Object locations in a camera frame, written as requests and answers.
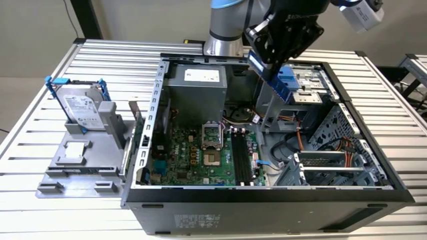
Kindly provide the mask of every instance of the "gray plastic bracket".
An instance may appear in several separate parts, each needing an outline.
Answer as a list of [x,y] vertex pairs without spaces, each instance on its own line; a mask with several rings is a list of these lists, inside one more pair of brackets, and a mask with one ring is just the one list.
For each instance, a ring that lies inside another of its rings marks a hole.
[[117,177],[118,176],[118,168],[114,167],[111,170],[98,170],[97,173],[102,177]]
[[117,192],[117,186],[111,181],[95,181],[94,187],[97,193],[114,193]]
[[75,158],[67,158],[67,157],[59,157],[57,156],[54,158],[54,164],[55,165],[83,165],[86,164],[86,160],[83,157],[75,157]]
[[66,131],[67,133],[71,135],[71,136],[75,136],[75,135],[82,135],[83,132],[81,130],[81,126],[77,124],[77,123],[69,123],[67,121],[65,122],[63,124],[65,128],[66,128]]
[[111,135],[117,148],[123,149],[126,144],[123,131],[126,127],[123,125],[121,116],[115,114],[115,108],[115,103],[113,101],[101,101],[97,112],[105,127],[105,131],[109,135]]
[[67,173],[63,170],[59,170],[59,169],[45,170],[45,174],[50,178],[67,177]]
[[62,188],[58,182],[39,182],[37,190],[43,194],[59,194]]

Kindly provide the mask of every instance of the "metal frame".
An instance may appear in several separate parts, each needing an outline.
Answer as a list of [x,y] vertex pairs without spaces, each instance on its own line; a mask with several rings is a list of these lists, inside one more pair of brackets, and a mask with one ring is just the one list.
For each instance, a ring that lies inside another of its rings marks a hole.
[[[98,79],[101,73],[107,82],[110,98],[123,118],[133,118],[130,110],[123,107],[129,97],[137,97],[137,105],[145,117],[149,106],[146,99],[151,94],[161,52],[198,55],[202,50],[199,44],[86,40],[83,44],[71,46],[51,77],[93,80]],[[401,104],[404,100],[396,99],[390,85],[384,84],[385,78],[372,72],[376,67],[366,64],[353,52],[309,49],[297,60],[328,62],[372,137],[408,187],[416,205],[402,208],[350,233],[297,236],[268,234],[256,237],[225,235],[222,238],[318,240],[352,237],[362,240],[398,239],[404,236],[405,240],[425,239],[427,138],[425,128],[410,116],[416,114],[414,111]],[[7,216],[2,225],[3,232],[9,232],[3,236],[23,238],[37,232],[39,237],[47,238],[59,238],[63,234],[71,235],[73,238],[86,238],[87,235],[97,238],[145,238],[145,232],[131,214],[118,210],[119,200],[115,198],[42,199],[42,202],[35,199],[33,191],[50,162],[47,158],[54,154],[65,131],[62,121],[53,120],[63,120],[65,116],[59,115],[61,110],[45,92],[42,87],[0,146],[0,214]],[[386,111],[385,114],[380,114],[377,111],[389,108],[402,110],[404,113]],[[85,209],[86,217],[71,224],[63,224],[65,218],[79,216],[81,209]],[[34,219],[43,222],[42,226],[35,224]],[[212,236],[201,235],[199,238],[209,239]]]

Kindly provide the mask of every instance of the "blue tab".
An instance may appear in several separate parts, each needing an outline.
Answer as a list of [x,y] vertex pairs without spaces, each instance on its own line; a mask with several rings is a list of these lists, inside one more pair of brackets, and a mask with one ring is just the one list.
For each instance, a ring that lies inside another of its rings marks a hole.
[[50,76],[46,76],[46,77],[43,78],[43,85],[45,85],[47,91],[50,92],[51,97],[55,99],[55,98],[57,98],[57,95],[55,95],[55,92],[54,92],[54,90],[53,90],[50,80],[51,80],[51,77],[50,77]]
[[222,9],[222,8],[226,8],[240,2],[242,2],[242,0],[212,0],[210,1],[210,8],[212,9]]
[[106,82],[102,79],[99,79],[97,81],[97,84],[99,85],[99,90],[101,90],[101,95],[103,96],[103,100],[110,101],[111,99],[109,97],[109,93],[107,93],[107,89],[106,89]]
[[262,165],[270,165],[272,163],[269,161],[262,161],[262,160],[256,160],[257,164],[262,164]]
[[292,91],[300,88],[298,81],[294,77],[292,68],[289,66],[282,66],[278,70],[277,77],[285,87]]
[[53,84],[58,84],[58,85],[67,84],[69,82],[70,82],[69,78],[63,78],[63,77],[57,77],[51,81]]

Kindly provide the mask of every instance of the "green circuit board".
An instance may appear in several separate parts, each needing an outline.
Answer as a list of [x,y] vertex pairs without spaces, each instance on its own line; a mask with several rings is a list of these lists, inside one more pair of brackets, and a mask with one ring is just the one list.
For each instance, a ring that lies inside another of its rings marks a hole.
[[[245,141],[250,145],[257,145],[253,133],[245,135]],[[165,161],[165,174],[159,179],[151,179],[153,184],[162,186],[236,185],[229,131],[222,132],[222,148],[220,151],[216,151],[214,149],[201,149],[201,129],[175,127],[171,130],[169,146],[170,151]],[[265,185],[261,169],[258,177],[253,179],[253,185]]]

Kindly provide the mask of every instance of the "motherboard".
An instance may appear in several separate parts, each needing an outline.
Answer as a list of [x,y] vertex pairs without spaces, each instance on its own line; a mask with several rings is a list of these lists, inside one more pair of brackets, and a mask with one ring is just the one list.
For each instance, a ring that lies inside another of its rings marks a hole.
[[[170,131],[167,157],[165,160],[154,159],[153,162],[150,184],[236,186],[240,184],[238,173],[248,171],[250,185],[264,186],[262,169],[254,164],[260,155],[256,135],[253,132],[245,132],[241,136],[244,148],[233,145],[233,133],[230,130],[224,130],[221,126],[218,126],[218,131],[214,131],[212,127],[205,129],[174,127]],[[218,142],[220,139],[222,139],[221,148],[217,145],[206,147],[202,144],[202,142]],[[242,157],[242,166],[236,165],[233,160],[236,152],[246,156]]]

